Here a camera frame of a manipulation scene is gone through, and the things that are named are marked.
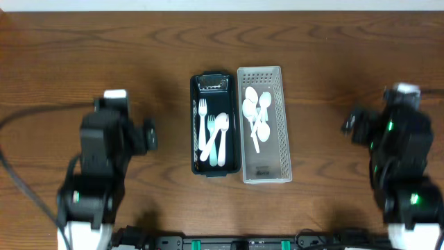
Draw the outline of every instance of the wooden tabletop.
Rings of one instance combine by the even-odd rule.
[[[191,172],[189,79],[205,70],[282,67],[293,181]],[[439,12],[59,12],[0,17],[0,121],[36,106],[126,88],[132,117],[156,119],[159,149],[134,157],[116,228],[186,235],[294,235],[344,226],[383,232],[368,152],[339,128],[356,103],[382,109],[386,86],[444,89]],[[427,172],[444,188],[444,108],[424,97],[435,140]],[[56,211],[79,126],[92,108],[8,122],[1,145]],[[0,249],[56,249],[56,228],[0,170]]]

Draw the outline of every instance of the light blue fork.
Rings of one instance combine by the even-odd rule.
[[[210,132],[210,137],[213,135],[214,129],[216,129],[216,124],[214,123],[214,119],[215,118],[213,115],[208,116],[207,128],[208,128],[208,131]],[[210,165],[212,167],[217,165],[216,143],[213,143],[213,146],[210,151]]]

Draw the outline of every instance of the green tape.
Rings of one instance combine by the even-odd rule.
[[[283,240],[280,242],[282,250],[291,250],[291,243],[289,240]]]
[[[191,241],[191,250],[200,250],[200,240]]]

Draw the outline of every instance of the black plastic tray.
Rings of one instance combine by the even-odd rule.
[[[193,76],[190,80],[191,92],[191,170],[195,174],[206,177],[226,176],[241,169],[241,143],[239,131],[239,114],[237,108],[236,87],[234,77],[222,72],[204,72]],[[198,150],[200,115],[198,114],[199,99],[207,100],[207,115],[205,116],[205,138],[210,138],[207,130],[208,115],[215,117],[219,113],[227,113],[230,118],[230,128],[226,132],[225,165],[212,167],[210,161],[201,162]],[[219,154],[221,132],[216,136],[216,151]]]

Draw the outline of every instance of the gray plastic tray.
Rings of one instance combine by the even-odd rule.
[[[242,67],[237,70],[237,81],[244,183],[291,181],[291,158],[280,67]],[[266,142],[258,140],[259,153],[256,153],[250,136],[250,123],[242,113],[242,102],[248,86],[253,87],[259,97],[263,92],[270,92],[272,96],[271,105],[267,108],[270,138]]]

